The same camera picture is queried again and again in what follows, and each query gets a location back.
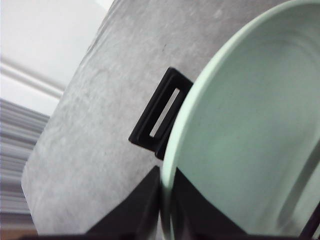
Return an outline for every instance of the black handle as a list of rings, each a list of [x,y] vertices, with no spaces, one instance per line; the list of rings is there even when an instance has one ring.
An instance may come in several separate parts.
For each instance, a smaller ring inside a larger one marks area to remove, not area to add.
[[[169,67],[135,125],[129,141],[153,151],[158,159],[163,160],[176,116],[192,85],[193,83],[188,78],[173,67]],[[178,95],[154,136],[150,136],[175,89],[179,90]]]

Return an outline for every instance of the light green plastic container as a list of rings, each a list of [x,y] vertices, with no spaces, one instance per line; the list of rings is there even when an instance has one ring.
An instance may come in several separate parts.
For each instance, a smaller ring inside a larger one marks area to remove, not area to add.
[[[298,235],[320,201],[319,149],[320,0],[294,0],[238,31],[188,93],[161,173],[165,237],[176,167],[248,233]]]

